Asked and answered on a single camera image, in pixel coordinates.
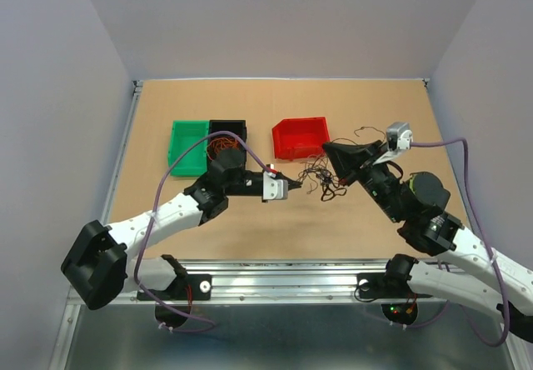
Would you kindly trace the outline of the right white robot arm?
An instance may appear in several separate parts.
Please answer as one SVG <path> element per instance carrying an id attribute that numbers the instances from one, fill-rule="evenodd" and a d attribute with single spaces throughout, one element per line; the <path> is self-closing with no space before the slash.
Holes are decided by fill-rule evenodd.
<path id="1" fill-rule="evenodd" d="M 411 136 L 366 145 L 325 142 L 322 148 L 340 183 L 359 183 L 393 222 L 398 234 L 419 253 L 450 263 L 461 274 L 438 270 L 419 259 L 397 254 L 387 264 L 384 288 L 393 295 L 409 290 L 444 298 L 501 322 L 500 346 L 509 334 L 532 340 L 532 271 L 494 249 L 446 211 L 450 192 L 431 172 L 406 180 L 388 165 L 416 146 Z"/>

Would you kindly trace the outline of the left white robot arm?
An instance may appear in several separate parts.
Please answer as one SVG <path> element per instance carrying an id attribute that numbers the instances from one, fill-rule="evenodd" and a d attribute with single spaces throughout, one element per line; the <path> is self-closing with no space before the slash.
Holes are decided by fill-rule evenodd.
<path id="1" fill-rule="evenodd" d="M 300 187 L 300 182 L 272 166 L 260 172 L 247 170 L 242 151 L 224 149 L 205 173 L 168 202 L 121 222 L 86 223 L 62 262 L 62 274 L 91 310 L 107 306 L 140 284 L 177 298 L 185 290 L 184 268 L 169 256 L 142 268 L 137 260 L 146 248 L 211 221 L 228 208 L 231 196 L 285 200 Z"/>

